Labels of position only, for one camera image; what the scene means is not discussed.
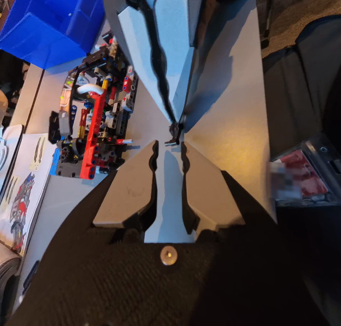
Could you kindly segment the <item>red badge in clear holder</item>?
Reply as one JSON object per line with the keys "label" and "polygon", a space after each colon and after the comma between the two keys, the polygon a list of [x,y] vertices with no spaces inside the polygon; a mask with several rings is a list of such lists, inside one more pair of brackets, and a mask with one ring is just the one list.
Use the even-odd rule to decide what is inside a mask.
{"label": "red badge in clear holder", "polygon": [[325,135],[305,140],[269,163],[270,197],[278,207],[340,206],[340,154]]}

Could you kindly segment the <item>small black connector piece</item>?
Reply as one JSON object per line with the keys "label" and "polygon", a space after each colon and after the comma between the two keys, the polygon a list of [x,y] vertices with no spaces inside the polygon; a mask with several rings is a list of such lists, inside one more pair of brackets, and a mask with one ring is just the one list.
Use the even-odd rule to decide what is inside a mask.
{"label": "small black connector piece", "polygon": [[180,144],[181,132],[184,128],[182,123],[172,123],[169,127],[169,132],[172,136],[171,140],[164,143],[165,146],[174,146]]}

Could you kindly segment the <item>toy brick car assembly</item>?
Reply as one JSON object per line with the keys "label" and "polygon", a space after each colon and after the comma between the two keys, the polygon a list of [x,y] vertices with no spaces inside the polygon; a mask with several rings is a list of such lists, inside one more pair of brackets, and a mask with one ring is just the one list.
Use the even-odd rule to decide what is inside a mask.
{"label": "toy brick car assembly", "polygon": [[49,118],[48,139],[56,145],[50,175],[92,180],[117,170],[127,146],[139,78],[113,32],[102,35],[81,64],[67,73],[59,112]]}

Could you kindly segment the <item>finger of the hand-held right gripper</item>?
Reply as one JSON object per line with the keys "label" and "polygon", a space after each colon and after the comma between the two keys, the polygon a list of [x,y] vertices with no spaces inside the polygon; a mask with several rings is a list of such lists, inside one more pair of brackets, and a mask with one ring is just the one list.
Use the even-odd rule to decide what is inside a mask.
{"label": "finger of the hand-held right gripper", "polygon": [[188,95],[194,48],[190,47],[187,0],[147,0],[156,18],[160,45],[166,57],[169,101],[179,122]]}
{"label": "finger of the hand-held right gripper", "polygon": [[[168,8],[166,8],[165,14],[163,11],[163,9],[156,10],[156,23],[160,34],[157,34],[157,37],[160,38],[161,46],[165,48],[165,53],[167,53],[169,45],[176,34],[177,21]],[[135,72],[162,114],[168,122],[171,122],[158,89],[156,75],[152,69],[151,43],[143,14],[141,11],[128,6],[118,15],[118,18],[126,38]]]}

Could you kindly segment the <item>grey desk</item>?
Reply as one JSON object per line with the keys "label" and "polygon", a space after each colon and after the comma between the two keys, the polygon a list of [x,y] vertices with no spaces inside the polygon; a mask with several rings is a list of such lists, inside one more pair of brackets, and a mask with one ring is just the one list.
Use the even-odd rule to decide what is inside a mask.
{"label": "grey desk", "polygon": [[[190,104],[190,124],[184,139],[221,170],[227,171],[268,212],[267,162],[269,134],[256,0],[218,5],[207,30],[206,61]],[[11,125],[22,124],[28,134],[48,132],[51,111],[57,111],[68,70],[81,59],[42,70],[31,65]],[[147,243],[182,243],[194,240],[182,223],[182,161],[180,147],[166,147],[168,121],[140,83],[127,137],[132,158],[153,140],[159,141],[156,183],[157,216],[145,234]],[[12,313],[20,304],[23,282],[40,260],[59,226],[71,210],[105,178],[94,181],[50,177],[40,204],[32,236],[24,255]]]}

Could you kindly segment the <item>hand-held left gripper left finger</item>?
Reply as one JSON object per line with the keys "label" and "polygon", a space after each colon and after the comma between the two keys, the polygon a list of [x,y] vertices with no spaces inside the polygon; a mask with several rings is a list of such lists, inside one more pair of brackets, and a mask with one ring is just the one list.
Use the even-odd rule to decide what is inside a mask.
{"label": "hand-held left gripper left finger", "polygon": [[147,231],[156,218],[158,155],[153,140],[119,167],[93,220],[96,227]]}

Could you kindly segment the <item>blue storage bin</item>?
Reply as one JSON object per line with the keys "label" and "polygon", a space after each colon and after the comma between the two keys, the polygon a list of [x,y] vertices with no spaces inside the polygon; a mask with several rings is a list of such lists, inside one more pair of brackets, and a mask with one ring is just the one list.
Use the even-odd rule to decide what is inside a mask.
{"label": "blue storage bin", "polygon": [[104,20],[103,0],[15,0],[0,47],[42,69],[84,57]]}

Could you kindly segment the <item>open instruction booklet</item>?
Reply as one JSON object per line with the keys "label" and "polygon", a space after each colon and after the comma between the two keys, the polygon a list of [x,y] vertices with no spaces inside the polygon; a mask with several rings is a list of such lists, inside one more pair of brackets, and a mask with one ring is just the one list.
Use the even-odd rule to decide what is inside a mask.
{"label": "open instruction booklet", "polygon": [[21,260],[43,196],[55,145],[47,133],[24,134],[5,189],[0,214],[1,243]]}

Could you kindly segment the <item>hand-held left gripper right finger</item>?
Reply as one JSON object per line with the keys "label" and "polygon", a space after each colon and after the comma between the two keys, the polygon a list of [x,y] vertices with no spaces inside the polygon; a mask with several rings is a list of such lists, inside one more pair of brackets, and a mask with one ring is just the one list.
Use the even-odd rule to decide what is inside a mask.
{"label": "hand-held left gripper right finger", "polygon": [[188,142],[181,143],[181,159],[182,220],[187,234],[245,225],[221,170]]}

